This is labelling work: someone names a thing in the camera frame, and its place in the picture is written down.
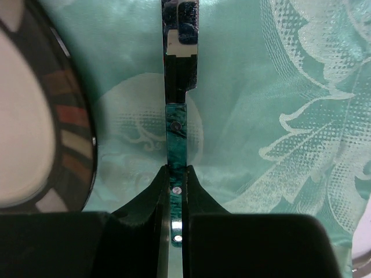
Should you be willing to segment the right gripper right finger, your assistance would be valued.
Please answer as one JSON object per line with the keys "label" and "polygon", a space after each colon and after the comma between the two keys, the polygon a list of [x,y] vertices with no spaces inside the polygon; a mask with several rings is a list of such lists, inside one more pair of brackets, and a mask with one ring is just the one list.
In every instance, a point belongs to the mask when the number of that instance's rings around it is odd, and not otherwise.
{"label": "right gripper right finger", "polygon": [[184,277],[340,277],[321,223],[301,214],[232,214],[183,179]]}

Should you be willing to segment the green patterned cloth placemat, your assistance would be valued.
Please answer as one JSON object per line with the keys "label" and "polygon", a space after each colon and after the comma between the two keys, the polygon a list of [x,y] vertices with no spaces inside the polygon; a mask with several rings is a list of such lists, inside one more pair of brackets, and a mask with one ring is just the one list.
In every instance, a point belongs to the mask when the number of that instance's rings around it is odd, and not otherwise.
{"label": "green patterned cloth placemat", "polygon": [[[42,1],[88,88],[113,212],[166,163],[160,1]],[[370,2],[200,1],[188,158],[232,213],[309,214],[370,276]]]}

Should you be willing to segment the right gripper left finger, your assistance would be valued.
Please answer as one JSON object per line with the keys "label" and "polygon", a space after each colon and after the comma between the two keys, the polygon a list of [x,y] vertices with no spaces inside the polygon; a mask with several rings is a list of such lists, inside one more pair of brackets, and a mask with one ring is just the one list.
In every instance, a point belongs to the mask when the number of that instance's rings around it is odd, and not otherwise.
{"label": "right gripper left finger", "polygon": [[1,215],[2,277],[166,277],[169,170],[113,213]]}

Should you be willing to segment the dark rimmed dinner plate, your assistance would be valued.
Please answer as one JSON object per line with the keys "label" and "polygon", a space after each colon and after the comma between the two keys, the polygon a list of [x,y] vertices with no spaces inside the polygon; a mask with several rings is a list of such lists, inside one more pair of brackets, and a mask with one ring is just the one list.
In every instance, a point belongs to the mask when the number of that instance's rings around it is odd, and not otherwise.
{"label": "dark rimmed dinner plate", "polygon": [[38,1],[1,2],[1,213],[80,211],[97,143],[69,51]]}

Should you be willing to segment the knife with green handle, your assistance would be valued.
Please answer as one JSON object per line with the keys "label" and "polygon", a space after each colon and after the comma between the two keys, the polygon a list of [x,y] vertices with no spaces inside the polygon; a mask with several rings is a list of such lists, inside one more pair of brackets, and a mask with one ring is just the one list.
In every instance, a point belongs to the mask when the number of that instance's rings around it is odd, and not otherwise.
{"label": "knife with green handle", "polygon": [[183,176],[187,168],[186,94],[197,86],[199,1],[162,1],[170,240],[182,247]]}

